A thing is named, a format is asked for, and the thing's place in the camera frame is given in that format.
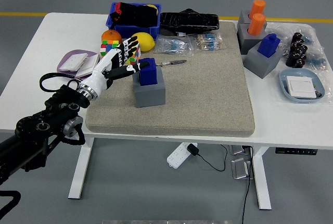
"white card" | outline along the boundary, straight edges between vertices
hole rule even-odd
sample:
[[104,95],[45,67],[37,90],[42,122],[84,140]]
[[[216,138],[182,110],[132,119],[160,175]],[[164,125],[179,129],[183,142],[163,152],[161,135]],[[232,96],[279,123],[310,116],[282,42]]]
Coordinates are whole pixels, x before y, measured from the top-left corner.
[[59,68],[60,71],[77,71],[83,64],[84,59],[88,56],[87,53],[71,55],[67,61]]
[[295,98],[317,98],[310,77],[287,76],[289,94]]
[[78,69],[78,72],[76,73],[76,77],[84,77],[87,76],[88,74],[91,74],[97,65],[99,61],[99,55],[96,54],[94,56],[88,57],[84,60],[82,66]]

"black pouch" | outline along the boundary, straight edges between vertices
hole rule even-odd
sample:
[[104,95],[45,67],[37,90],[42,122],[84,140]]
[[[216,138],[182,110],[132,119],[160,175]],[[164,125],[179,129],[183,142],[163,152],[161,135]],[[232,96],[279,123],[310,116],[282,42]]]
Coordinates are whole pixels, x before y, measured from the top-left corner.
[[155,8],[146,5],[132,5],[117,3],[116,9],[110,14],[112,20],[111,29],[116,24],[150,28],[157,26],[157,11]]
[[201,14],[192,9],[186,9],[179,13],[161,13],[160,18],[160,28],[172,32],[203,33],[205,31],[218,30],[219,27],[218,15]]

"gray felt mat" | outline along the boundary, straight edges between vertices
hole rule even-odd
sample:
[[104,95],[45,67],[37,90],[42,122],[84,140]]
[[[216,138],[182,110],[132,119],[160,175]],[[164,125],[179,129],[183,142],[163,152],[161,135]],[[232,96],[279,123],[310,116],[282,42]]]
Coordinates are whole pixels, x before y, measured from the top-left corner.
[[166,104],[136,108],[132,77],[117,80],[87,111],[93,132],[139,135],[206,135],[248,137],[254,118],[235,25],[221,22],[225,48],[196,51],[193,57],[154,54],[156,63],[187,59],[163,66]]

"purple plate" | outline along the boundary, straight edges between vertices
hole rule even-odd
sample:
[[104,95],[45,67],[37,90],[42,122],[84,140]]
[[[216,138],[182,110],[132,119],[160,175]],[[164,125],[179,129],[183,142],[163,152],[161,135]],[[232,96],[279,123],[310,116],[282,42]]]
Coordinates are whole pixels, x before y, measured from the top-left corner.
[[87,58],[92,57],[94,55],[97,55],[98,53],[92,52],[92,51],[84,51],[82,49],[75,49],[73,51],[68,52],[67,54],[64,55],[64,57],[62,58],[62,60],[60,61],[60,63],[58,64],[57,67],[57,72],[58,73],[63,73],[63,74],[70,74],[72,76],[76,75],[77,71],[60,71],[59,68],[61,67],[61,65],[63,65],[65,63],[65,61],[68,60],[68,58],[71,57],[71,55],[76,55],[76,54],[88,54]]

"gray concrete floor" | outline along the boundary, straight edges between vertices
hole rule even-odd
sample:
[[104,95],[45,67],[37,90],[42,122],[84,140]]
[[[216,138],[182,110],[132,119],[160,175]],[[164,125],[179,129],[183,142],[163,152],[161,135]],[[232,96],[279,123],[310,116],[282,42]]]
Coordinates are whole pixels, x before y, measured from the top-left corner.
[[[112,2],[159,3],[162,11],[192,8],[219,16],[239,16],[253,0],[0,0],[0,12],[62,12],[107,14]],[[265,14],[283,18],[326,18],[332,0],[266,0]],[[0,93],[43,17],[0,16]],[[309,23],[316,29],[333,65],[331,23]],[[9,135],[1,134],[5,140]],[[245,181],[232,179],[227,157],[225,172],[210,169],[191,157],[178,170],[166,158],[177,143],[97,139],[89,163],[82,198],[68,200],[79,148],[59,145],[47,166],[18,171],[2,190],[18,190],[19,205],[2,223],[101,223],[103,220],[232,220],[241,222]],[[200,144],[200,153],[222,166],[223,149]],[[245,223],[332,223],[332,151],[316,156],[276,155],[270,148],[264,164],[273,210],[258,209],[252,183]],[[0,199],[0,206],[7,202]]]

